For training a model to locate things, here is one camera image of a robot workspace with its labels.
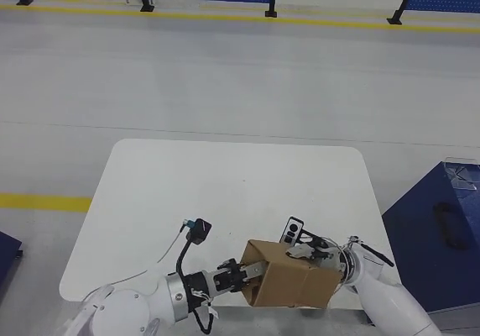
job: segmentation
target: black railing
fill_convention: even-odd
[[[410,0],[402,0],[399,9],[394,11],[393,17],[388,18],[389,24],[402,24],[402,22],[400,22],[400,17],[402,16],[402,13],[405,11],[406,7],[408,7],[409,2]]]

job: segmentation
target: cable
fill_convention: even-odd
[[[158,261],[156,261],[156,264],[159,264],[159,262],[162,261],[165,258],[165,256],[170,252],[173,245],[175,245],[176,241],[179,239],[180,234],[182,233],[183,229],[184,229],[184,225],[182,225],[182,228],[180,228],[179,233],[176,234],[175,240],[173,240],[173,243],[171,243],[171,245],[167,248],[164,255],[162,255],[162,257],[160,259],[158,259]]]
[[[191,240],[187,240],[186,244],[182,248],[182,251],[180,252],[179,258],[176,260],[176,272],[178,273],[179,278],[182,281],[182,284],[184,285],[184,290],[186,292],[187,300],[188,300],[188,310],[190,310],[190,301],[191,301],[191,297],[193,297],[193,293],[190,291],[190,288],[188,288],[188,286],[186,285],[184,272],[182,271],[182,261],[184,260],[186,252],[188,252],[190,245],[191,245]],[[199,328],[201,329],[201,331],[205,335],[208,335],[212,331],[212,324],[214,323],[214,315],[210,314],[210,316],[208,317],[208,325],[205,328],[205,326],[201,321],[201,318],[199,317],[199,313],[196,311],[195,308],[193,308],[192,312],[196,317],[197,324],[199,325]]]
[[[125,278],[125,279],[122,279],[122,280],[119,280],[119,281],[115,281],[115,282],[112,282],[112,283],[108,283],[104,286],[113,286],[113,285],[116,285],[116,284],[119,284],[121,282],[125,282],[125,281],[128,281],[128,280],[132,280],[133,278],[135,277],[138,277],[138,276],[141,276],[142,274],[145,274],[147,273],[147,270],[144,270],[143,272],[139,272],[138,274],[136,274],[135,276],[129,276],[128,278]],[[85,303],[87,301],[87,299],[91,296],[92,293],[94,293],[95,291],[98,291],[99,289],[101,289],[102,287],[104,286],[100,286],[100,287],[97,287],[95,289],[93,289],[92,291],[90,291],[86,297],[83,298],[83,300],[81,300],[81,303]]]
[[[335,289],[335,291],[333,292],[333,295],[335,295],[335,293],[337,293],[338,291],[341,290],[342,286],[344,285],[344,283],[348,280],[350,274],[352,273],[352,262],[349,260],[348,258],[348,255],[344,252],[344,249],[333,239],[331,238],[327,238],[327,237],[321,237],[322,239],[325,239],[327,240],[328,242],[332,243],[333,245],[335,245],[335,247],[337,247],[339,249],[339,252],[341,252],[342,255],[344,255],[344,259],[345,259],[345,262],[347,264],[347,278],[344,279],[344,281],[340,282],[339,283],[339,287],[337,287]]]
[[[179,230],[179,233],[176,234],[176,237],[175,239],[173,240],[173,243],[171,243],[171,245],[167,248],[167,250],[165,251],[164,255],[162,255],[162,257],[160,259],[158,259],[158,261],[156,261],[156,264],[158,264],[160,261],[162,261],[165,256],[170,252],[171,248],[173,247],[173,245],[176,243],[176,241],[179,239],[180,237],[180,234],[182,233],[182,230],[184,230],[184,227],[185,227],[185,224],[182,224],[182,226],[180,227],[180,230]],[[113,285],[116,285],[116,284],[119,284],[121,282],[125,282],[125,281],[128,281],[128,280],[132,280],[133,278],[135,277],[138,277],[138,276],[141,276],[145,273],[147,273],[148,270],[144,270],[142,272],[139,272],[138,274],[136,274],[135,276],[129,276],[128,278],[125,278],[125,279],[122,279],[122,280],[119,280],[119,281],[115,281],[115,282],[112,282],[112,283],[108,283],[104,286],[113,286]],[[83,300],[81,300],[81,303],[85,303],[87,301],[87,299],[92,295],[92,293],[94,293],[95,291],[98,291],[100,288],[104,287],[104,286],[100,286],[100,287],[97,287],[95,289],[93,289],[92,291],[90,291],[84,298]]]

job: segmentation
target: yellow floor line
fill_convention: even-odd
[[[434,26],[420,26],[404,24],[402,26],[391,25],[387,23],[367,23],[367,22],[344,22],[344,21],[329,21],[320,19],[308,18],[264,18],[264,17],[249,17],[237,15],[218,15],[218,14],[204,14],[204,13],[166,13],[153,12],[142,13],[129,10],[110,10],[98,8],[54,8],[54,7],[39,7],[39,6],[15,6],[15,5],[0,5],[0,10],[13,11],[29,11],[29,12],[47,12],[47,13],[70,13],[70,14],[98,14],[98,15],[114,15],[114,16],[147,16],[155,18],[176,18],[189,20],[216,20],[216,21],[245,21],[245,22],[265,22],[272,24],[301,24],[301,25],[315,25],[328,26],[339,28],[355,28],[355,29],[383,29],[383,30],[412,30],[426,33],[468,33],[480,34],[480,28],[474,27],[434,27]]]
[[[233,7],[233,6],[216,6],[216,5],[200,5],[200,9],[207,10],[230,10],[230,11],[249,11],[249,12],[260,12],[263,11],[263,8],[255,7]],[[334,17],[343,17],[343,18],[382,18],[386,19],[393,15],[393,11],[388,12],[387,14],[374,14],[374,13],[354,13],[354,12],[339,12],[331,10],[316,10],[316,9],[292,9],[292,8],[276,8],[278,13],[294,13],[294,14],[305,14],[305,15],[326,15]],[[412,20],[412,21],[428,21],[428,22],[448,22],[448,23],[478,23],[480,24],[480,18],[432,18],[427,16],[417,16],[410,15],[408,12],[404,12],[402,20]]]
[[[81,3],[98,6],[122,6],[126,5],[124,1],[103,1],[103,0],[40,0],[42,3]]]
[[[90,197],[0,193],[0,207],[6,208],[86,213],[89,206],[91,206]]]

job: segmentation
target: white cable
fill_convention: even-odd
[[[173,245],[176,243],[177,239],[180,237],[180,234],[182,233],[182,230],[179,231],[179,233],[176,234],[176,237],[175,237],[175,240],[173,240],[173,243],[171,243],[171,245],[167,248],[167,250],[165,251],[164,255],[162,255],[162,257],[160,259],[158,259],[158,261],[156,261],[156,264],[159,264],[160,261],[162,261],[165,256],[170,252],[171,248],[173,247]]]
[[[179,231],[179,233],[176,234],[176,237],[175,237],[175,240],[173,240],[173,243],[171,243],[171,245],[169,246],[169,248],[167,248],[167,250],[165,251],[164,255],[162,255],[162,257],[156,261],[156,264],[158,264],[160,261],[162,261],[163,258],[165,258],[165,256],[170,252],[171,248],[173,247],[173,245],[176,243],[177,239],[180,237],[180,234],[182,233],[182,230]],[[141,276],[145,273],[147,273],[148,270],[144,270],[142,272],[139,272],[138,274],[134,275],[134,276],[129,276],[128,278],[125,278],[125,279],[122,279],[122,280],[119,280],[119,281],[115,281],[115,282],[112,282],[112,283],[108,283],[104,286],[113,286],[113,285],[116,285],[116,284],[119,284],[121,282],[125,282],[125,281],[128,281],[128,280],[132,280],[133,278],[136,278],[138,276]],[[92,293],[94,293],[95,291],[98,291],[100,288],[102,288],[103,286],[100,286],[100,287],[97,287],[95,289],[93,289],[92,291],[90,291],[86,297],[83,298],[83,300],[81,300],[81,303],[85,303],[87,301],[87,299],[91,296]]]
[[[341,254],[344,255],[345,263],[347,263],[348,275],[350,275],[350,272],[352,271],[351,262],[348,259],[348,255],[344,252],[344,249],[335,240],[333,240],[331,238],[327,238],[327,237],[321,237],[321,238],[329,241],[332,244],[334,244],[339,249],[339,252],[341,252]],[[347,279],[345,279],[343,282],[339,282],[339,286],[335,289],[335,291],[333,292],[333,295],[335,295],[335,293],[337,293],[338,291],[341,290],[342,286],[344,285],[344,283],[347,280],[348,280],[348,276],[347,276]]]

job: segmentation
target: small black device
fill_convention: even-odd
[[[304,221],[296,217],[290,217],[287,225],[284,227],[283,234],[281,234],[280,243],[286,243],[294,246],[296,241],[300,238],[303,231]]]

